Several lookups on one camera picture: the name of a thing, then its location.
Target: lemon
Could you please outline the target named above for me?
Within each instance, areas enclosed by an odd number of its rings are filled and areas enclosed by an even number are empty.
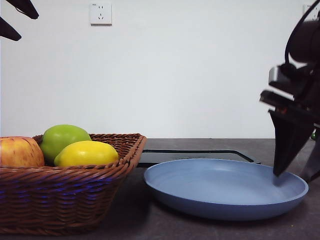
[[[106,165],[116,162],[119,155],[110,144],[100,141],[78,141],[66,146],[54,159],[58,167]]]

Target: plate rim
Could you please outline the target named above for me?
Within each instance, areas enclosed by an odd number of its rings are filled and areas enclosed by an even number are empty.
[[[163,164],[169,164],[169,163],[172,163],[172,162],[179,162],[179,161],[192,161],[192,160],[215,160],[215,161],[228,161],[228,162],[236,162],[238,164],[254,164],[254,165],[257,165],[258,168],[262,167],[262,168],[273,168],[271,166],[267,166],[267,165],[263,165],[263,164],[256,164],[256,163],[253,163],[253,162],[244,162],[244,161],[237,161],[237,160],[230,160],[230,159],[219,159],[219,158],[186,158],[186,159],[177,159],[177,160],[171,160],[171,161],[165,161],[165,162],[161,162],[161,163],[158,163],[158,164],[155,164],[153,166],[150,166],[148,167],[144,174],[143,174],[143,180],[144,182],[152,189],[158,191],[158,192],[161,192],[163,194],[166,194],[166,195],[169,195],[169,196],[172,196],[172,197],[175,197],[175,198],[179,198],[179,199],[183,199],[183,200],[188,200],[188,201],[194,201],[194,202],[198,202],[198,203],[206,203],[206,204],[215,204],[215,205],[226,205],[226,206],[268,206],[268,205],[276,205],[276,204],[284,204],[284,203],[289,203],[289,202],[292,202],[292,201],[295,201],[295,200],[298,200],[300,198],[303,198],[309,191],[309,185],[307,184],[307,182],[305,180],[303,180],[301,177],[299,177],[298,175],[295,175],[291,172],[288,172],[288,171],[285,171],[283,172],[282,174],[289,174],[289,175],[292,175],[294,176],[295,178],[297,178],[298,180],[300,180],[303,184],[304,184],[304,190],[294,196],[294,197],[291,197],[291,198],[287,198],[285,200],[282,200],[282,201],[274,201],[274,202],[270,202],[270,203],[257,203],[257,204],[247,204],[247,203],[223,203],[223,202],[214,202],[214,201],[204,201],[204,200],[198,200],[198,199],[192,199],[192,198],[186,198],[186,197],[182,197],[182,196],[178,196],[178,195],[175,195],[175,194],[171,194],[171,193],[167,193],[167,192],[164,192],[162,190],[159,190],[157,189],[156,187],[152,186],[152,184],[150,183],[150,181],[147,180],[146,178],[146,175],[147,175],[147,172],[152,169],[152,168],[156,168],[157,166],[159,165],[163,165]]]

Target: red apple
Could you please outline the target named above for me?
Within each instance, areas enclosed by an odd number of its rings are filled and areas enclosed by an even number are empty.
[[[37,142],[26,136],[0,137],[0,166],[42,167],[44,154]]]

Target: green apple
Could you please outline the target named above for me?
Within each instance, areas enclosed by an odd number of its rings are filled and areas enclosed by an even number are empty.
[[[55,157],[66,146],[80,141],[91,141],[84,129],[68,124],[55,125],[44,132],[40,148],[47,164],[53,165]]]

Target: blue plate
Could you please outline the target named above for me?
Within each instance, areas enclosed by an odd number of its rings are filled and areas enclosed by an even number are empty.
[[[296,207],[308,192],[300,177],[273,174],[270,166],[196,158],[149,167],[144,180],[162,203],[209,219],[252,221],[272,218]]]

